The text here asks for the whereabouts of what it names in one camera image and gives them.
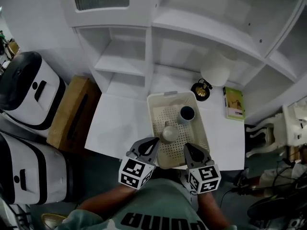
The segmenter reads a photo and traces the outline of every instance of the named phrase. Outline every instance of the cabinet door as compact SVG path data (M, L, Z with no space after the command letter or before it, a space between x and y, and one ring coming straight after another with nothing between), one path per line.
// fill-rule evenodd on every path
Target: cabinet door
M150 26L153 0L60 0L69 26Z

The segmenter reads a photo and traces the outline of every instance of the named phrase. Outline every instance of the book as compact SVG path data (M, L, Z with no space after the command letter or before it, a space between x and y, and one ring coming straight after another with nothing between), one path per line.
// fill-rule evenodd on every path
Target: book
M226 118L243 121L245 111L242 92L228 87L223 88Z

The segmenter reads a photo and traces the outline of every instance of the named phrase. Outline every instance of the green t-shirt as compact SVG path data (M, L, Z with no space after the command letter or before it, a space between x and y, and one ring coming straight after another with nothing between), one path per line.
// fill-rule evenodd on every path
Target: green t-shirt
M188 200L189 192L167 179L146 183L135 197L112 218L74 210L57 230L205 230L207 229ZM236 230L231 226L226 230Z

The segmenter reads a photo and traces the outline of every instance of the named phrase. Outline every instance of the basket handle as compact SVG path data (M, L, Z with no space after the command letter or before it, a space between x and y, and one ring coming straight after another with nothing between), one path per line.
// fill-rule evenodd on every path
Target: basket handle
M178 92L177 91L170 91L170 92L164 92L164 97L171 97L173 95L177 95Z

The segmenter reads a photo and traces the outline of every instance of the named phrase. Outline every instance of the black button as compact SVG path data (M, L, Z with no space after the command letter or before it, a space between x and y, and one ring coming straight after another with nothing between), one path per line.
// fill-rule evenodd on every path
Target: black button
M32 88L33 88L34 90L37 89L37 82L34 82L34 83L32 84Z
M20 182L19 177L18 177L17 175L14 176L14 181L15 181L16 183L19 183L19 182Z

